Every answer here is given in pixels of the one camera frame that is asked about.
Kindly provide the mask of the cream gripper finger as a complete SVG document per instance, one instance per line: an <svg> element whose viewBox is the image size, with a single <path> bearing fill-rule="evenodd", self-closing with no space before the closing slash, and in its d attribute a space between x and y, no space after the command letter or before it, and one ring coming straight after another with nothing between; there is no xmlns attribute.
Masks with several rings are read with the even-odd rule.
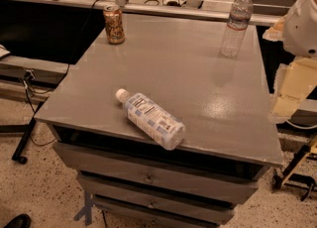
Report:
<svg viewBox="0 0 317 228"><path fill-rule="evenodd" d="M317 86L317 59L296 57L276 71L268 119L275 124L289 120Z"/></svg>

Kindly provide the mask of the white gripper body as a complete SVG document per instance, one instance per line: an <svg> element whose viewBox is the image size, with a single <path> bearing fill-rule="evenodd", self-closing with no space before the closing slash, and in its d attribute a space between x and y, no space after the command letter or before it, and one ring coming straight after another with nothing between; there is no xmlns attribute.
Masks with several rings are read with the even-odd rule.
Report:
<svg viewBox="0 0 317 228"><path fill-rule="evenodd" d="M269 27L267 30L264 31L263 38L271 42L283 41L284 23L284 17L278 19L272 27Z"/></svg>

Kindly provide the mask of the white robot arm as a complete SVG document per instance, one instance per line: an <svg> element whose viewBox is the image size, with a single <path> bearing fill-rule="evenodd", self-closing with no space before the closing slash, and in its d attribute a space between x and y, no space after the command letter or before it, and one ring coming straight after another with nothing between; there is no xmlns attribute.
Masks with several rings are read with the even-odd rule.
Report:
<svg viewBox="0 0 317 228"><path fill-rule="evenodd" d="M294 55L276 71L268 114L270 122L284 123L317 86L317 0L296 0L263 38L282 41L283 49Z"/></svg>

